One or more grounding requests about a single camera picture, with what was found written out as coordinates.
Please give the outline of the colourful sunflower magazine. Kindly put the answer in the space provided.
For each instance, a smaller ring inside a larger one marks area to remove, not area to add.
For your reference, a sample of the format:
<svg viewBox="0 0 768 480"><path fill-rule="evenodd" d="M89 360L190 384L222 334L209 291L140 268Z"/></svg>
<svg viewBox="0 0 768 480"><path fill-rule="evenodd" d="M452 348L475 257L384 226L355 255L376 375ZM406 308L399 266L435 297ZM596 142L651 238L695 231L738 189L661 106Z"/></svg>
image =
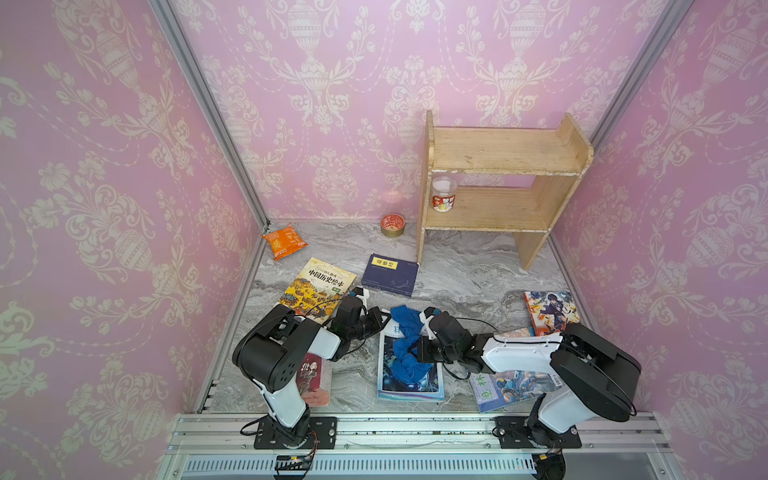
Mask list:
<svg viewBox="0 0 768 480"><path fill-rule="evenodd" d="M469 383L481 413L534 400L541 394L557 391L564 385L561 378L555 374L514 370L471 374Z"/></svg>

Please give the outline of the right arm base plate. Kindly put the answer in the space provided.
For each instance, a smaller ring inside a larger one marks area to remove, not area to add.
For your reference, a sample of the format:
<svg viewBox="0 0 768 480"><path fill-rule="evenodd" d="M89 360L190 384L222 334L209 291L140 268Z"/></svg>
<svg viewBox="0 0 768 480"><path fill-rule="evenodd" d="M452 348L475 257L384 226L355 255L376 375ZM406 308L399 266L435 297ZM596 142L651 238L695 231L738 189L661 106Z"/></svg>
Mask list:
<svg viewBox="0 0 768 480"><path fill-rule="evenodd" d="M528 418L502 415L493 418L492 435L499 440L502 449L579 449L582 442L575 427L564 433L556 433L536 422L528 425Z"/></svg>

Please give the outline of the blue cloth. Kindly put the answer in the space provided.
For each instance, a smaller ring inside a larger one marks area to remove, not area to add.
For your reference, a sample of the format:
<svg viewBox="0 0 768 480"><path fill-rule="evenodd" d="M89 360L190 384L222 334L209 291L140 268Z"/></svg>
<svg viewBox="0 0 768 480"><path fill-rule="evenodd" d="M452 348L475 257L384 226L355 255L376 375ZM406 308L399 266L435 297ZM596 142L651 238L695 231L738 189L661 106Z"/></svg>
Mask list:
<svg viewBox="0 0 768 480"><path fill-rule="evenodd" d="M391 372L400 382L416 385L434 367L434 364L421 363L417 359L417 344L424 324L420 319L420 313L405 305L394 307L391 310L391 316L403 335L393 344L395 361L392 363Z"/></svg>

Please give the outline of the red manga comic book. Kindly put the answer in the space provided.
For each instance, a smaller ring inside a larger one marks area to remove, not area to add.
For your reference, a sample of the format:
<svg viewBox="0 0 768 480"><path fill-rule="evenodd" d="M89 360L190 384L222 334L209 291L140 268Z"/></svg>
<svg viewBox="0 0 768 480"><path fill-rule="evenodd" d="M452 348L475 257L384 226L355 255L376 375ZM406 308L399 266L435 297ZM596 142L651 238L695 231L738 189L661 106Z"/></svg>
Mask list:
<svg viewBox="0 0 768 480"><path fill-rule="evenodd" d="M581 317L570 291L523 293L536 336L562 331L567 324L580 323Z"/></svg>

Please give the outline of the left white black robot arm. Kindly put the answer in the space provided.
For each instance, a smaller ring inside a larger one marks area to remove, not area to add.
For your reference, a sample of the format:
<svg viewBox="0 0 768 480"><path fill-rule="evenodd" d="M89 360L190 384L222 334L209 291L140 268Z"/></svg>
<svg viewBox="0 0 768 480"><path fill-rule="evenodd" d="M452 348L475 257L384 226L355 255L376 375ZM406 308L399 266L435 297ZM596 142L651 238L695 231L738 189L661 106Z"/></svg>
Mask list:
<svg viewBox="0 0 768 480"><path fill-rule="evenodd" d="M369 308L359 296L346 295L335 315L321 323L276 304L236 345L232 363L256 385L268 413L257 421L254 447L302 448L321 436L310 429L311 411L298 387L298 373L308 354L338 361L381 332L391 313Z"/></svg>

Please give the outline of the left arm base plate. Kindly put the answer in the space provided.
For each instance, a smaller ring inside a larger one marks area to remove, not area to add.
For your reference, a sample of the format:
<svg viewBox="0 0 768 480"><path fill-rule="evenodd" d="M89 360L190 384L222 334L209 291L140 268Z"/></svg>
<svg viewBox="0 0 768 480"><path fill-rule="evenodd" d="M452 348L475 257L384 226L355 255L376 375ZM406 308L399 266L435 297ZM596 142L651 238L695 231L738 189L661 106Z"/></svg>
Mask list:
<svg viewBox="0 0 768 480"><path fill-rule="evenodd" d="M288 428L270 416L264 416L257 422L253 447L255 450L332 450L336 444L337 423L337 417L310 416Z"/></svg>

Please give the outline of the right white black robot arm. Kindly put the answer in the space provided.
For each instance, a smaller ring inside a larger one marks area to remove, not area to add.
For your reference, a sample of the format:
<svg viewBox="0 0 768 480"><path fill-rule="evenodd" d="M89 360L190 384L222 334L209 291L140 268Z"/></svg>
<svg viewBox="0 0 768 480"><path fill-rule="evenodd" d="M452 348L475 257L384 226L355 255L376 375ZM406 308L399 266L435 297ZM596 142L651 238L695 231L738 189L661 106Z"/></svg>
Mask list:
<svg viewBox="0 0 768 480"><path fill-rule="evenodd" d="M562 386L540 394L523 424L540 446L561 446L578 423L593 417L626 422L637 414L634 396L642 367L632 355L581 323L537 337L472 334L445 311L421 314L421 363L457 363L473 374L523 371L556 375Z"/></svg>

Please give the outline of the white science magazine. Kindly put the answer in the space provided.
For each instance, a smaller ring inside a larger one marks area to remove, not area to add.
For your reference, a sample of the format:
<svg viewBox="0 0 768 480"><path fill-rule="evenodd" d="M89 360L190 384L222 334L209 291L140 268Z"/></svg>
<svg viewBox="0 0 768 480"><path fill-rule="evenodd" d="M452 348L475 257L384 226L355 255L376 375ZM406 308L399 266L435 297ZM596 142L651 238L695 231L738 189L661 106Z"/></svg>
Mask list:
<svg viewBox="0 0 768 480"><path fill-rule="evenodd" d="M390 320L379 339L377 395L387 400L434 401L445 399L444 378L441 367L434 364L432 370L416 385L397 380L391 372L395 361L393 344L403 337L398 324Z"/></svg>

